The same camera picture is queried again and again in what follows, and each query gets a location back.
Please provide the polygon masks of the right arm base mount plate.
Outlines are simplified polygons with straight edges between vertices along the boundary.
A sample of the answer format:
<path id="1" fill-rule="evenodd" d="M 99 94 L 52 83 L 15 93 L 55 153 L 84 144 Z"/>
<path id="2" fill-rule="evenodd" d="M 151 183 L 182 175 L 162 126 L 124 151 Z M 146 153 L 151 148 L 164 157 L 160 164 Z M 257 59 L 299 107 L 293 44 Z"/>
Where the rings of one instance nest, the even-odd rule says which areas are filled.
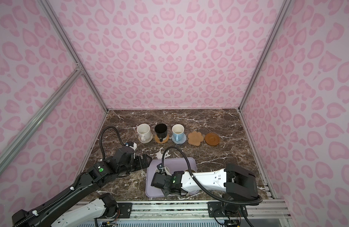
<path id="1" fill-rule="evenodd" d="M 241 205 L 223 203 L 220 201 L 207 202 L 209 217 L 243 217 L 243 214 L 247 217 L 248 213 L 246 207 Z"/>

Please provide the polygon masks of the white woven round coaster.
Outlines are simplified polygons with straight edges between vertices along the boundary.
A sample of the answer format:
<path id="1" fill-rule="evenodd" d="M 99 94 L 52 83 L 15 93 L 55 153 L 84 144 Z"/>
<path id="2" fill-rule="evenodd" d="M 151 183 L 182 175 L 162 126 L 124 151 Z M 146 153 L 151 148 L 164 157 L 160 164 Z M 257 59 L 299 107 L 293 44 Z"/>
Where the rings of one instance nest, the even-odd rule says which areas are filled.
<path id="1" fill-rule="evenodd" d="M 138 139 L 139 139 L 139 142 L 145 144 L 145 143 L 149 143 L 151 142 L 151 140 L 153 139 L 153 135 L 150 133 L 150 134 L 140 134 L 138 136 Z"/>

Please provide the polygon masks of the blue grey woven coaster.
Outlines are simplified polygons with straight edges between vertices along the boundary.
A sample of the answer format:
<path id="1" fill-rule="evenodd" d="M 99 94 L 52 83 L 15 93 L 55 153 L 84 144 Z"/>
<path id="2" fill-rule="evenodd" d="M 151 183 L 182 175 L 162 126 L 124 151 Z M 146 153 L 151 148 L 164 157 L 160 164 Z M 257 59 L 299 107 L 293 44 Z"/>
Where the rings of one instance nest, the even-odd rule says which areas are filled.
<path id="1" fill-rule="evenodd" d="M 187 137 L 183 133 L 182 134 L 172 134 L 171 139 L 175 144 L 183 144 L 186 142 Z"/>

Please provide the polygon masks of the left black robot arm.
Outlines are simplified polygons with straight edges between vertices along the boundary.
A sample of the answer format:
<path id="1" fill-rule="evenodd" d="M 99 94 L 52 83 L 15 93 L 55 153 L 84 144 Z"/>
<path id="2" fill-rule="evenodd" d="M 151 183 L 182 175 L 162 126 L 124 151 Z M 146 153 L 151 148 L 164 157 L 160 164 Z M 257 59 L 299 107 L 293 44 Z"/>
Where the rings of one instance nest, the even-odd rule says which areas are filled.
<path id="1" fill-rule="evenodd" d="M 117 178 L 148 168 L 151 162 L 151 156 L 136 156 L 133 147 L 123 146 L 113 156 L 79 174 L 70 186 L 50 200 L 29 211 L 17 211 L 12 216 L 12 224 L 14 227 L 66 225 L 68 221 L 61 219 L 63 214 L 80 200 Z"/>

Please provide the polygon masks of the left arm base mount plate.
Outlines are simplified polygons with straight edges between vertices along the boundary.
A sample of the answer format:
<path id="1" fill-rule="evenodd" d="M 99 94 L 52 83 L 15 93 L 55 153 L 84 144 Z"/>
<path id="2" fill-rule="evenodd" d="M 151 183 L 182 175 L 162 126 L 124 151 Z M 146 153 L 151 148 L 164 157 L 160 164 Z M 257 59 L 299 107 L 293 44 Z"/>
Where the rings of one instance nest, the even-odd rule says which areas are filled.
<path id="1" fill-rule="evenodd" d="M 132 203 L 130 202 L 120 202 L 104 207 L 104 214 L 99 218 L 129 218 L 132 212 Z"/>

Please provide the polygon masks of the cork flower shaped coaster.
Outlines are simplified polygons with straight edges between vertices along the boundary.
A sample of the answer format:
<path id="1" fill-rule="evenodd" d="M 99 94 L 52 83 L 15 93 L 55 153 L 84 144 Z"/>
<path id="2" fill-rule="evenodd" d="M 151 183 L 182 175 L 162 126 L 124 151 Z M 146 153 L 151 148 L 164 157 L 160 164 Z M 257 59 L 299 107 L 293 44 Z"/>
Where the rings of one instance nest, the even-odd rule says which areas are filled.
<path id="1" fill-rule="evenodd" d="M 201 132 L 193 131 L 188 134 L 188 143 L 196 147 L 200 146 L 203 142 L 204 137 Z"/>

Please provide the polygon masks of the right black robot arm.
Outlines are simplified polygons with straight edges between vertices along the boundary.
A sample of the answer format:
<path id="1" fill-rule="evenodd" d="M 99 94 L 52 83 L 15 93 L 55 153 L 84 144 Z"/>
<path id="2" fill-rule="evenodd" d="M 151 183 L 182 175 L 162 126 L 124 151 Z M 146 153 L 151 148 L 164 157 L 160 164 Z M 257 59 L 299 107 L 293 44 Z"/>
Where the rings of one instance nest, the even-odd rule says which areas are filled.
<path id="1" fill-rule="evenodd" d="M 150 185 L 161 190 L 165 197 L 204 191 L 218 201 L 217 205 L 209 205 L 210 217 L 246 215 L 246 206 L 257 206 L 263 201 L 255 175 L 235 164 L 212 172 L 194 173 L 188 169 L 172 174 L 159 164 Z"/>

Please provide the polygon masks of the black mug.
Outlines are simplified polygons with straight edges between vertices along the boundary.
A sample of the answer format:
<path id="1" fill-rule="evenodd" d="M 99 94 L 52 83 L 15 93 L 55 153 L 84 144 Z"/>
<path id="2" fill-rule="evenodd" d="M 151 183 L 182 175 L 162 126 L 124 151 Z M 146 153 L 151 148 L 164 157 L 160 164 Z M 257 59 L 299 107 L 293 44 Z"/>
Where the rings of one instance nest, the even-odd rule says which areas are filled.
<path id="1" fill-rule="evenodd" d="M 158 124 L 155 126 L 156 135 L 162 140 L 167 136 L 167 125 L 166 124 Z"/>

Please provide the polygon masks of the white mug blue handle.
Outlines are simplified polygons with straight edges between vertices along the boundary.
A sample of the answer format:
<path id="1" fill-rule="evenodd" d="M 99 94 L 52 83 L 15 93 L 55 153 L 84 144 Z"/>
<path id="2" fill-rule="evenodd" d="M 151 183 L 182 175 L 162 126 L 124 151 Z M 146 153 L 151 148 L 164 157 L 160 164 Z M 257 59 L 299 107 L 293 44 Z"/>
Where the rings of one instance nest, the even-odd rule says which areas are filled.
<path id="1" fill-rule="evenodd" d="M 183 125 L 181 124 L 175 124 L 172 127 L 172 134 L 184 134 L 185 133 L 185 128 Z"/>

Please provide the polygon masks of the orange rattan round coaster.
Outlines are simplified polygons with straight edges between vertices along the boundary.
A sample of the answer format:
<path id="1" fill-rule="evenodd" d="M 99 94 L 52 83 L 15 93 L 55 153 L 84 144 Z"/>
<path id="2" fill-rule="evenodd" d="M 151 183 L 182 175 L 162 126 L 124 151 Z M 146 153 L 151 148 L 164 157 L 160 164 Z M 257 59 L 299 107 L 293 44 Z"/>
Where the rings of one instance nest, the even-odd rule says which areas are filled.
<path id="1" fill-rule="evenodd" d="M 157 135 L 155 135 L 155 142 L 158 144 L 164 144 L 167 143 L 169 140 L 169 136 L 167 135 L 164 139 L 160 139 Z"/>

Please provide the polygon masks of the white speckled mug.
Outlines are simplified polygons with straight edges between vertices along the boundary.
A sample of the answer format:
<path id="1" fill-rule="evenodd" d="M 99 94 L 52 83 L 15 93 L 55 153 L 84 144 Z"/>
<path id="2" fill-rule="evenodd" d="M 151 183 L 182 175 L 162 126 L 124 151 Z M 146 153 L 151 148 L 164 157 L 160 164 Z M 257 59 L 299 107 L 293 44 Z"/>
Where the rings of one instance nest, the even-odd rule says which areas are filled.
<path id="1" fill-rule="evenodd" d="M 148 124 L 140 124 L 138 127 L 137 127 L 137 134 L 140 135 L 140 134 L 152 134 L 151 132 L 151 128 Z"/>

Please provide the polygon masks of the brown round wooden coaster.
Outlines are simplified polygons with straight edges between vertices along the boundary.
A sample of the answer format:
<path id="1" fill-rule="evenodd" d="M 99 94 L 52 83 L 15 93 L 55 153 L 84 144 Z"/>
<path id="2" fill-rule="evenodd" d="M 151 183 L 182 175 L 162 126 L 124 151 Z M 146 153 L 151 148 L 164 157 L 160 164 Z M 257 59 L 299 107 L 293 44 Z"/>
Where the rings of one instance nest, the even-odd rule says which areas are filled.
<path id="1" fill-rule="evenodd" d="M 220 143 L 219 135 L 213 132 L 206 134 L 204 140 L 210 146 L 217 146 Z"/>

